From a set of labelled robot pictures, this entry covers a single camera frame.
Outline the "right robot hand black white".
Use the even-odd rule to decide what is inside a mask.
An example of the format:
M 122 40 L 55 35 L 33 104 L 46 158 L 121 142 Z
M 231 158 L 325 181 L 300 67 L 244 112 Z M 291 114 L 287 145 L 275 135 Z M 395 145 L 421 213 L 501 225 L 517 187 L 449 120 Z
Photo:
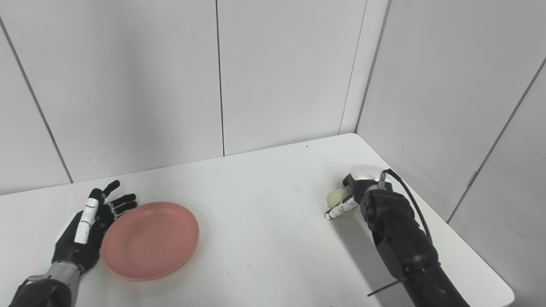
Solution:
M 327 220 L 356 214 L 367 191 L 393 190 L 392 183 L 386 178 L 383 169 L 373 165 L 354 165 L 349 175 L 343 178 L 342 185 L 331 192 L 326 199 L 328 209 L 325 218 Z

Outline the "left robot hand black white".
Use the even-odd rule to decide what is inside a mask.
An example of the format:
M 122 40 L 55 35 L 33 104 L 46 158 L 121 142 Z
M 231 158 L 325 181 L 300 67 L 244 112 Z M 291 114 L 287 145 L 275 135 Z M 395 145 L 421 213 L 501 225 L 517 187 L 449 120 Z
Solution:
M 123 214 L 138 206 L 136 194 L 107 200 L 120 185 L 119 180 L 114 180 L 104 189 L 90 191 L 84 209 L 74 216 L 56 242 L 53 264 L 72 264 L 80 275 L 97 264 L 108 229 Z

